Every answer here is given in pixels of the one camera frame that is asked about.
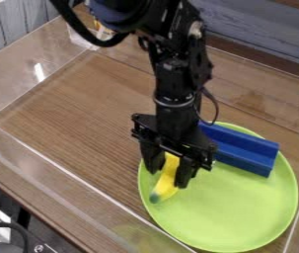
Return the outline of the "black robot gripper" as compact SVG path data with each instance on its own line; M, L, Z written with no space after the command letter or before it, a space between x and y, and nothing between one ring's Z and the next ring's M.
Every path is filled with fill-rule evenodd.
M155 174L164 163L164 153L179 159L173 185L185 189L193 172L212 169L216 144L201 132L201 96L184 100L156 101L155 114L132 114L132 137L140 144L147 170Z

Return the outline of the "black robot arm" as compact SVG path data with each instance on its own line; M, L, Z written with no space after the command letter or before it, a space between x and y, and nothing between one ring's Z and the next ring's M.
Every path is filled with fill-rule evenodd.
M99 39L77 18L64 0L49 0L79 35L100 47L117 45L136 35L148 52L155 76L155 113L133 114L132 136L139 140L149 172L167 163L167 153L179 158L172 184L184 189L199 169L209 170L216 144L201 132L201 99L213 95L205 89L213 65L205 49L205 24L189 0L89 0L89 13L108 30Z

